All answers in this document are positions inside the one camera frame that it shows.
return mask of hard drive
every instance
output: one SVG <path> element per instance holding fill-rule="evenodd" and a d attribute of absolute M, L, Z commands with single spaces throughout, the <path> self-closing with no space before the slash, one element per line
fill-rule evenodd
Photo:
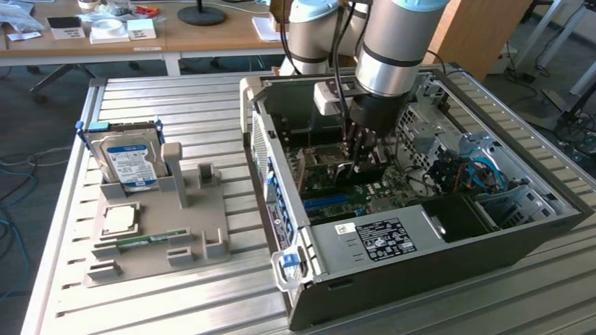
<path fill-rule="evenodd" d="M 121 183 L 128 192 L 157 188 L 157 178 L 168 176 L 161 159 L 161 123 L 92 122 L 78 130 L 93 154 L 106 183 Z"/>

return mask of aluminum table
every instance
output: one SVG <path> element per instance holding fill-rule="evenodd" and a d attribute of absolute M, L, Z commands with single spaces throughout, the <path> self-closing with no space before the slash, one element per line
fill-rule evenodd
<path fill-rule="evenodd" d="M 596 328 L 592 216 L 514 266 L 292 333 L 240 140 L 238 81 L 257 74 L 94 82 L 82 121 L 138 121 L 158 115 L 165 141 L 184 146 L 182 168 L 210 161 L 221 169 L 233 256 L 210 267 L 85 288 L 101 175 L 76 138 L 22 334 L 581 334 Z M 452 79 L 596 206 L 594 180 L 473 79 L 461 73 Z M 464 110 L 452 113 L 469 131 L 478 127 Z"/>

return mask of blue pcie slot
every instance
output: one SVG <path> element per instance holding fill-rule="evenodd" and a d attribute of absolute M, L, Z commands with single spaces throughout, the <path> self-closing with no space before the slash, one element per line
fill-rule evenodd
<path fill-rule="evenodd" d="M 313 200 L 305 200 L 302 201 L 304 209 L 316 209 L 322 206 L 330 206 L 333 204 L 344 204 L 348 202 L 348 196 L 345 194 L 336 195 L 328 198 L 320 198 Z"/>

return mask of robotic arm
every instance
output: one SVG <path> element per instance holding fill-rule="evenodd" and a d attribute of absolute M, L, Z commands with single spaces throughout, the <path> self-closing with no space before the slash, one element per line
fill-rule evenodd
<path fill-rule="evenodd" d="M 448 2 L 374 0 L 369 7 L 361 3 L 350 4 L 352 15 L 340 12 L 337 0 L 294 0 L 292 3 L 292 59 L 284 61 L 282 75 L 290 75 L 294 69 L 302 74 L 328 72 L 326 58 L 334 36 L 345 25 L 341 22 L 349 17 L 336 52 L 350 56 L 358 47 L 356 44 L 365 26 L 365 16 L 370 12 L 356 78 L 350 83 L 353 89 L 348 89 L 358 93 L 350 95 L 349 100 L 344 97 L 344 82 L 341 85 L 334 83 L 340 81 L 337 73 L 336 80 L 320 82 L 314 86 L 314 103 L 320 113 L 329 115 L 341 111 L 345 154 L 357 172 L 376 169 L 376 165 L 382 163 L 378 158 L 381 154 L 374 154 L 378 140 L 394 129 L 402 107 L 409 102 L 406 93 L 414 84 L 420 63 Z"/>

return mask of barcode sticker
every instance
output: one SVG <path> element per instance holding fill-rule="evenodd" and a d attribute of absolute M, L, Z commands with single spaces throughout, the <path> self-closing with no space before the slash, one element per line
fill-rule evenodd
<path fill-rule="evenodd" d="M 344 223 L 341 225 L 336 225 L 334 230 L 337 231 L 337 235 L 356 232 L 356 225 L 353 224 L 353 222 Z"/>

